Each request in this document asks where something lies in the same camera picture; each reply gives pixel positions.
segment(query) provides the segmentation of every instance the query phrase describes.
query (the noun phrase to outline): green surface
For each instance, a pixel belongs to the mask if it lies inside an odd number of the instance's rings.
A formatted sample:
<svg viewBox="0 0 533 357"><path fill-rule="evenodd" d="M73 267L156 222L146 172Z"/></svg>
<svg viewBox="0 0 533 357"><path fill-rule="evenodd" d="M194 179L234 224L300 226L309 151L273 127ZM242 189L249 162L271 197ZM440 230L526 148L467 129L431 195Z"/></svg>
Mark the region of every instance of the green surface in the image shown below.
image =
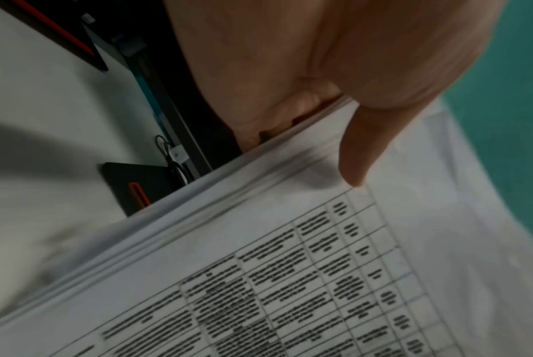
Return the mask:
<svg viewBox="0 0 533 357"><path fill-rule="evenodd" d="M485 56L445 95L510 210L533 233L533 0L513 0Z"/></svg>

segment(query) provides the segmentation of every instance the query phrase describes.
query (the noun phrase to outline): black cable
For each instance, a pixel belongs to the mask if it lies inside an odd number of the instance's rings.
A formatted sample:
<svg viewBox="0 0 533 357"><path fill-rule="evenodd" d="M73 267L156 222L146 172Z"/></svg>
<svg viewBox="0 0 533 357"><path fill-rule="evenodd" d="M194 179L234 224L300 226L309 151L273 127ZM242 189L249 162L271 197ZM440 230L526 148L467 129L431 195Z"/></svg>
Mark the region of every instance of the black cable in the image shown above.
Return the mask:
<svg viewBox="0 0 533 357"><path fill-rule="evenodd" d="M159 144L159 139L162 139L162 147L161 144ZM184 178L182 178L182 175L186 178L186 182L190 183L194 180L194 177L192 175L188 175L181 164L174 161L171 157L170 149L172 149L174 146L169 144L168 141L164 138L162 135L155 136L155 145L161 152L162 156L165 157L166 165L168 168L174 172L176 178L182 182L183 186L186 186L186 183L184 182Z"/></svg>

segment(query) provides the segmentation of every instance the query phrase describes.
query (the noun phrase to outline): hand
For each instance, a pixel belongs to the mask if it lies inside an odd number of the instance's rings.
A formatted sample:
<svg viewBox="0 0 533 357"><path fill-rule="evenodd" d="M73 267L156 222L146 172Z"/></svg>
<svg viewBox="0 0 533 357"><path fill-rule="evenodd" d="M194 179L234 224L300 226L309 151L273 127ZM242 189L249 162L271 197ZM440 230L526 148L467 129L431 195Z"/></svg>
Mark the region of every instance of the hand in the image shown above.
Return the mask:
<svg viewBox="0 0 533 357"><path fill-rule="evenodd" d="M199 89L243 151L346 94L353 186L479 57L503 0L165 0Z"/></svg>

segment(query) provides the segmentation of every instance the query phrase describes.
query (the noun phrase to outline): table grid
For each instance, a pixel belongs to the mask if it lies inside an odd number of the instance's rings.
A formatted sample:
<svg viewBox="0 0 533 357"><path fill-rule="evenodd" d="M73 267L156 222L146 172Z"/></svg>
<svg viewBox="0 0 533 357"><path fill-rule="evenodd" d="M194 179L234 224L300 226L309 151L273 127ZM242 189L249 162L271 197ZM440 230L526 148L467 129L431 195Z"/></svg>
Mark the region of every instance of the table grid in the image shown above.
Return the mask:
<svg viewBox="0 0 533 357"><path fill-rule="evenodd" d="M368 188L210 264L53 357L462 357Z"/></svg>

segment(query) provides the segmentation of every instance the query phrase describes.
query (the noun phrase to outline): white paper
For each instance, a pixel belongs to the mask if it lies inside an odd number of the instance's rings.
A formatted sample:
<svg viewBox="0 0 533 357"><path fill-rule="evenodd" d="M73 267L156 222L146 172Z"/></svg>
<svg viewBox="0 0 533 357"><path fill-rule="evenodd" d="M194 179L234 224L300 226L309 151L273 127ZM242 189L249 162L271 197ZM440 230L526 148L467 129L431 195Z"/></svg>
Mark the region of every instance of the white paper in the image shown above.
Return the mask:
<svg viewBox="0 0 533 357"><path fill-rule="evenodd" d="M533 256L531 238L502 237L507 212L469 201L460 152L422 123L351 190L337 148L354 109L0 319L0 356L533 356L533 267L507 249Z"/></svg>

